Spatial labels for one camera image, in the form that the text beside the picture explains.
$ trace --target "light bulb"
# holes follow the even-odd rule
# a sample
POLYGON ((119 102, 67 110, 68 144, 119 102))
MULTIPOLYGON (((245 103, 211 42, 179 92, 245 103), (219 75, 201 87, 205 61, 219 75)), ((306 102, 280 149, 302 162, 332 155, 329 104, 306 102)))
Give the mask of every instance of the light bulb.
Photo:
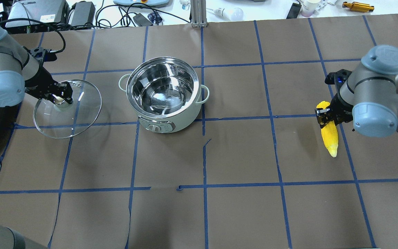
POLYGON ((244 19, 244 11, 240 8, 218 8, 213 10, 213 12, 233 22, 243 21, 244 19))

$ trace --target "black rectangular object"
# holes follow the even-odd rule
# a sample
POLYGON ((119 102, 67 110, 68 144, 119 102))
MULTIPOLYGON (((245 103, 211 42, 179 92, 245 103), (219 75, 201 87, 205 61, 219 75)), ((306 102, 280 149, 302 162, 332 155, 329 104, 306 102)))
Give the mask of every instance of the black rectangular object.
POLYGON ((145 18, 145 16, 143 16, 141 13, 133 16, 133 20, 134 22, 139 26, 153 26, 153 24, 145 18))
POLYGON ((290 8, 290 11, 288 12, 288 15, 286 16, 287 19, 293 19, 297 18, 300 12, 300 8, 302 5, 300 3, 293 3, 293 5, 290 8))
POLYGON ((70 25, 85 25, 86 23, 93 24, 95 17, 95 5, 92 2, 79 2, 76 3, 75 10, 73 11, 70 25))
MULTIPOLYGON (((62 22, 65 23, 68 12, 68 3, 65 0, 24 0, 14 2, 10 10, 8 19, 27 18, 38 20, 55 26, 62 22)), ((13 34, 25 33, 29 21, 7 22, 5 27, 13 34)), ((32 30, 43 32, 47 31, 47 26, 31 22, 32 30)))

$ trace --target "black phone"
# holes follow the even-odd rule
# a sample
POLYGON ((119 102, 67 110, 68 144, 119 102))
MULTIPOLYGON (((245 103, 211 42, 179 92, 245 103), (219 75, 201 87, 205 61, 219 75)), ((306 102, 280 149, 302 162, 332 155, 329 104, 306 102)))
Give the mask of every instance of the black phone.
POLYGON ((300 3, 293 3, 293 5, 290 8, 290 11, 288 12, 288 15, 286 16, 287 19, 293 19, 297 18, 300 12, 300 8, 302 5, 300 3))

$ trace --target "yellow corn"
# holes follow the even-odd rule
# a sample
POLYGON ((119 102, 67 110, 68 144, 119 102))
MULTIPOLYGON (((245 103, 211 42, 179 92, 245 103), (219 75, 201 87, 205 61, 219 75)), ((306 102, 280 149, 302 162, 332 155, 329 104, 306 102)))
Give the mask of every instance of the yellow corn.
MULTIPOLYGON (((330 105, 327 101, 320 102, 316 108, 326 109, 330 105)), ((330 121, 321 129, 322 140, 327 148, 328 152, 332 157, 337 156, 337 148, 339 145, 339 136, 337 133, 336 125, 333 121, 330 121)))

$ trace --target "metal post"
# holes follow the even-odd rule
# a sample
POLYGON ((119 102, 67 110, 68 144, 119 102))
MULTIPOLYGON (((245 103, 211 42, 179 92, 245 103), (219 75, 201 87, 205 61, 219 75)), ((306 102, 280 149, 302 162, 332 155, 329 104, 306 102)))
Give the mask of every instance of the metal post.
POLYGON ((207 26, 207 5, 205 0, 191 0, 191 26, 207 26))

